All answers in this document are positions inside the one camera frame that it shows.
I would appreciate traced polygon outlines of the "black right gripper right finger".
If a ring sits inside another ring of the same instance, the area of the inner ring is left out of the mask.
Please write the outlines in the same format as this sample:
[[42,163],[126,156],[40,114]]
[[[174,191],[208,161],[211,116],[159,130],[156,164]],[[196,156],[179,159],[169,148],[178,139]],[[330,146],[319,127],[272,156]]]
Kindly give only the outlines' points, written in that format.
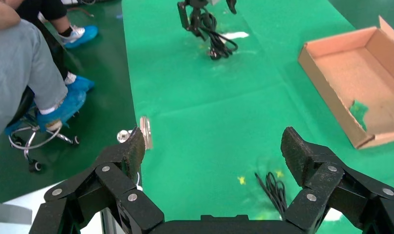
[[392,186],[348,167],[328,147],[303,140],[293,127],[282,134],[281,152],[301,187],[285,221],[314,234],[335,209],[364,234],[394,234]]

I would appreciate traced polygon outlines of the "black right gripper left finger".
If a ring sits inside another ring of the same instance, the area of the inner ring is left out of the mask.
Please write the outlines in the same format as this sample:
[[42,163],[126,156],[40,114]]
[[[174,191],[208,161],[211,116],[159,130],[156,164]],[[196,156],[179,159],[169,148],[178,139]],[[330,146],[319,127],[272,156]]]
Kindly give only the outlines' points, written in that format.
[[108,208],[127,234],[149,234],[164,223],[163,212],[136,186],[145,154],[141,130],[107,147],[83,172],[49,189],[33,221],[32,234],[78,234]]

